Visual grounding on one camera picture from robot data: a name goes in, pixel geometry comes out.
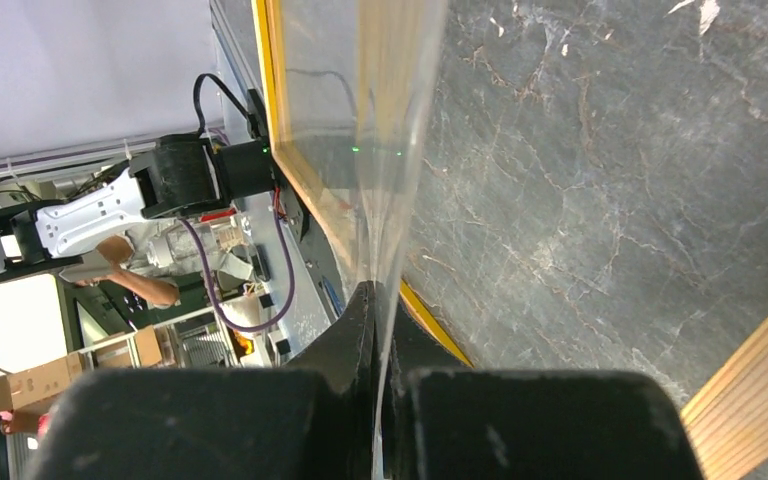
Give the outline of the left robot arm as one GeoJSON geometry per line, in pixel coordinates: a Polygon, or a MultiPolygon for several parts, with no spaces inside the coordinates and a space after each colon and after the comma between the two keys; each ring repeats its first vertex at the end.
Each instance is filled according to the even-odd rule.
{"type": "Polygon", "coordinates": [[[111,273],[100,242],[150,220],[195,218],[238,198],[273,191],[266,137],[214,148],[192,134],[168,135],[92,193],[0,208],[0,283],[57,274],[66,281],[111,273]]]}

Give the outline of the clear acrylic sheet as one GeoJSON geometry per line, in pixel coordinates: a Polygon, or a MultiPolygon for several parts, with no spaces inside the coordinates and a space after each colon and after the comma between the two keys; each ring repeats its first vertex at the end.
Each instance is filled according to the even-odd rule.
{"type": "Polygon", "coordinates": [[[418,189],[448,5],[284,1],[277,10],[284,146],[308,165],[311,208],[344,289],[373,320],[371,477],[385,478],[382,411],[405,244],[418,189]]]}

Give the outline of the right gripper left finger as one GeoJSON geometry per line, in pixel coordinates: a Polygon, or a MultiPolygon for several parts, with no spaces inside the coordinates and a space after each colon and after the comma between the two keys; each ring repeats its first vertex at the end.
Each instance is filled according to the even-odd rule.
{"type": "Polygon", "coordinates": [[[370,479],[376,286],[280,367],[82,376],[56,402],[30,479],[370,479]]]}

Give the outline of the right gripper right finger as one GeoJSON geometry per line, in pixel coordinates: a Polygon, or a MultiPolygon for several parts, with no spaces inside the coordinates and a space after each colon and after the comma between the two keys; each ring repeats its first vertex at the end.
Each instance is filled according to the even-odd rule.
{"type": "Polygon", "coordinates": [[[617,370],[469,369],[394,319],[382,411],[391,479],[699,479],[666,392],[617,370]]]}

